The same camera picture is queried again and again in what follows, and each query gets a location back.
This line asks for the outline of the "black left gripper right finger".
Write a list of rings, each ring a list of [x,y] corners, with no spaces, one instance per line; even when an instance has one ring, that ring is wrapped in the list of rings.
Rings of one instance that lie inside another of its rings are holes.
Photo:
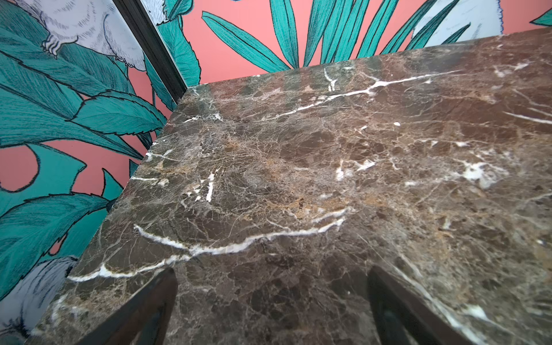
[[[368,273],[367,296],[381,344],[470,343],[380,266]]]

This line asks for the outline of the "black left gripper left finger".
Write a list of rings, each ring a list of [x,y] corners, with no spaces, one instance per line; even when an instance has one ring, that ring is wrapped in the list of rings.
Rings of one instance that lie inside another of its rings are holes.
[[[177,292],[175,271],[167,267],[78,343],[163,344]]]

